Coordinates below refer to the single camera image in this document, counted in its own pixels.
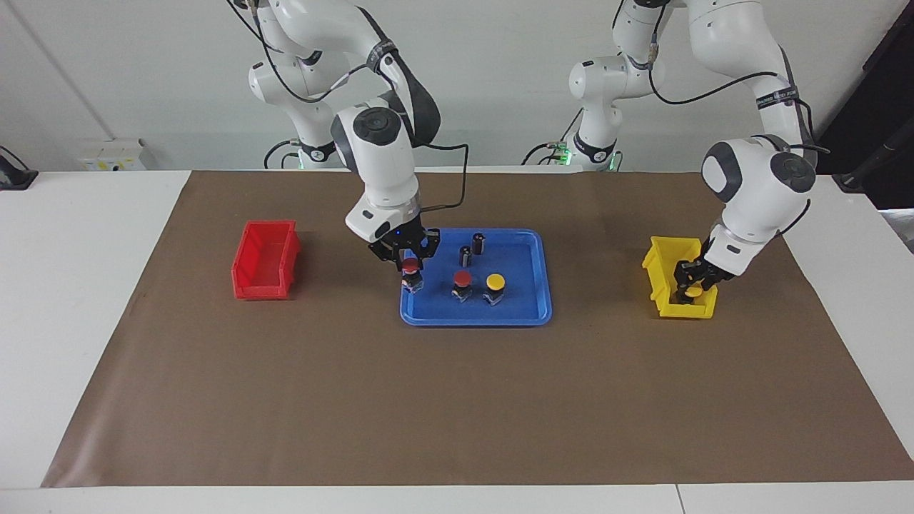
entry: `red plastic container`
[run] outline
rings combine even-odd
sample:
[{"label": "red plastic container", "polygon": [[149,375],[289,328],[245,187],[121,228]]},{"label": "red plastic container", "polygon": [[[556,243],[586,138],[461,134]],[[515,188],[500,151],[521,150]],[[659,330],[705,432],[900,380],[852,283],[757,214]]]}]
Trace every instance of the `red plastic container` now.
[{"label": "red plastic container", "polygon": [[288,300],[302,245],[294,221],[248,221],[231,267],[239,300]]}]

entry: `yellow plastic container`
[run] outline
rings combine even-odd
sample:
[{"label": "yellow plastic container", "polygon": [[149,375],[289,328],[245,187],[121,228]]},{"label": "yellow plastic container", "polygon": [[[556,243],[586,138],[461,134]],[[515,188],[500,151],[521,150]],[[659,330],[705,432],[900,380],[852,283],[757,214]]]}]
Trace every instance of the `yellow plastic container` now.
[{"label": "yellow plastic container", "polygon": [[692,305],[672,303],[676,290],[673,270],[679,261],[693,261],[701,253],[701,241],[690,238],[651,238],[651,250],[642,267],[651,279],[651,299],[657,303],[660,317],[691,317],[711,319],[717,303],[717,286],[696,298]]}]

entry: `blue plastic tray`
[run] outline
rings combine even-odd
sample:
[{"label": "blue plastic tray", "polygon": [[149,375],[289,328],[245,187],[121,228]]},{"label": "blue plastic tray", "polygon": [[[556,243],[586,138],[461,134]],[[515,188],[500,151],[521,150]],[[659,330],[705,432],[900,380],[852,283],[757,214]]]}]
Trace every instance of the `blue plastic tray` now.
[{"label": "blue plastic tray", "polygon": [[[462,269],[460,248],[471,246],[476,232],[485,235],[485,250],[473,256],[473,296],[461,304],[451,294],[453,276]],[[491,273],[507,282],[495,306],[483,300]],[[441,229],[441,246],[425,262],[422,277],[418,293],[400,294],[400,316],[415,327],[539,327],[552,318],[543,240],[532,230]]]}]

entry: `white table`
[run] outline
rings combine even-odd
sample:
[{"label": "white table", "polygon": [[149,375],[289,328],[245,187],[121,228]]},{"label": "white table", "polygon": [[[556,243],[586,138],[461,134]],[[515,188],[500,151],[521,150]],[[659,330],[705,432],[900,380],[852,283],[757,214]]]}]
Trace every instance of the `white table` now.
[{"label": "white table", "polygon": [[[3,514],[914,511],[914,482],[37,489],[188,176],[46,173],[27,192],[0,192]],[[914,255],[866,198],[841,194],[827,177],[813,190],[813,209],[786,239],[914,455]]]}]

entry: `brown mat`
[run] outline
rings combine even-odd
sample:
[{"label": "brown mat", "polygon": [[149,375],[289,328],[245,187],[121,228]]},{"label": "brown mat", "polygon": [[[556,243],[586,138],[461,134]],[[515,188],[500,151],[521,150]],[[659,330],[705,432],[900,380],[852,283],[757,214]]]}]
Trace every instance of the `brown mat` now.
[{"label": "brown mat", "polygon": [[[429,203],[458,191],[421,181]],[[44,486],[914,479],[782,241],[715,319],[658,318],[641,259],[651,235],[707,235],[699,176],[471,177],[426,221],[542,235],[555,315],[514,330],[406,326],[393,267],[343,222],[361,189],[194,173]],[[251,219],[298,220],[293,301],[232,297]]]}]

